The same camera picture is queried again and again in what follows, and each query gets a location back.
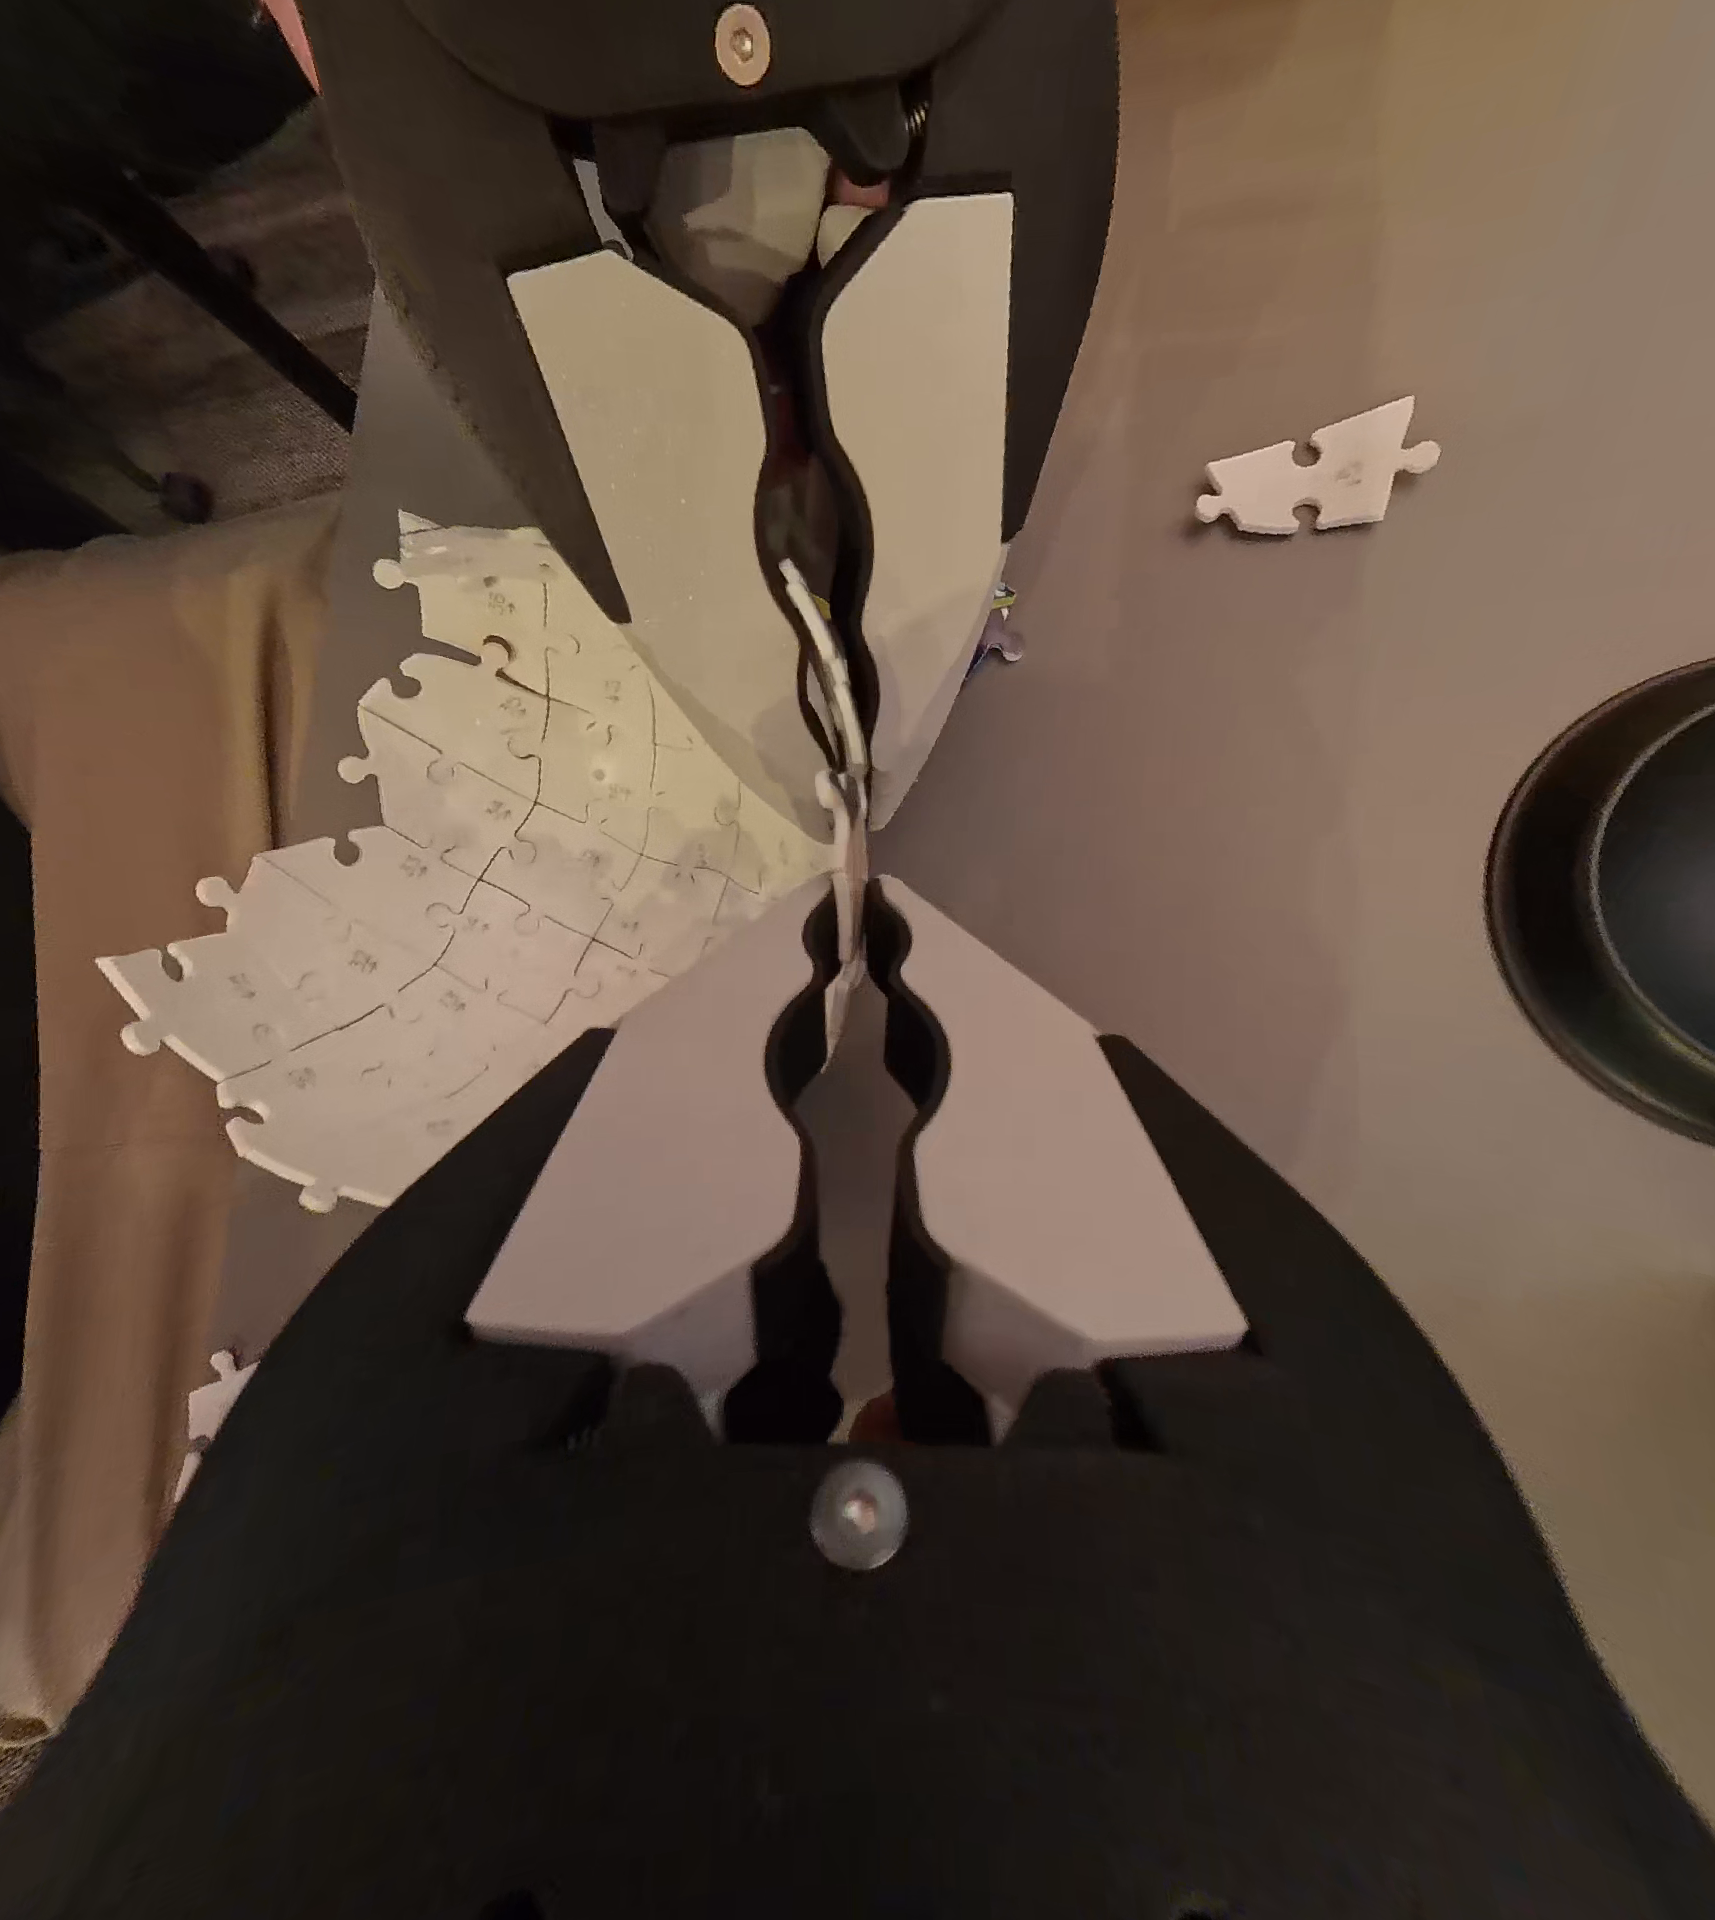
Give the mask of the black round ball stand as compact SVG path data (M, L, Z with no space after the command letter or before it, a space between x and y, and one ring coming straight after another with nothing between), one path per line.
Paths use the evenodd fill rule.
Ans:
M1715 658L1590 709L1494 831L1498 971L1608 1098L1715 1146Z

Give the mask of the colourful puzzle ball shell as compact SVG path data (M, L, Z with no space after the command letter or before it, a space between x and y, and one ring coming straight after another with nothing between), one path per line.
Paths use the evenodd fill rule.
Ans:
M225 924L103 956L125 1047L217 1084L301 1206L387 1208L577 1039L834 870L727 767L537 531L403 515L375 567L437 652L371 684L383 820L199 882Z

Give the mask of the black chair base with casters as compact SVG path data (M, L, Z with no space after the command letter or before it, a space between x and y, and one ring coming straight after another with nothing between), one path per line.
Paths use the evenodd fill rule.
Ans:
M163 207L355 387L375 293L323 120ZM331 496L349 431L73 208L0 183L0 451L135 532Z

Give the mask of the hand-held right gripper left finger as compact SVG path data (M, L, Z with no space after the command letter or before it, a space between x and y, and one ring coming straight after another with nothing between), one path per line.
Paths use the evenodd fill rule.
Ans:
M840 969L810 881L615 1032L469 1311L499 1343L671 1366L739 1443L828 1441L842 1307L798 1103Z

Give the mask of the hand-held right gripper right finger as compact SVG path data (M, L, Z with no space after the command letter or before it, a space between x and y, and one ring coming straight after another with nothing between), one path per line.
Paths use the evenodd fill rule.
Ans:
M1100 1032L892 877L866 945L914 1105L886 1289L902 1436L988 1445L1054 1373L1238 1349L1248 1318Z

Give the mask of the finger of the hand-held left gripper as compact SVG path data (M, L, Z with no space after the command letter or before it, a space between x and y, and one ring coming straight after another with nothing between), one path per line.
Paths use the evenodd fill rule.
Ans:
M509 293L635 648L753 792L830 835L810 646L761 547L771 417L751 334L613 251L515 273Z
M846 628L870 652L870 815L906 801L966 684L1010 538L1014 196L836 205L818 234L822 432L862 504Z

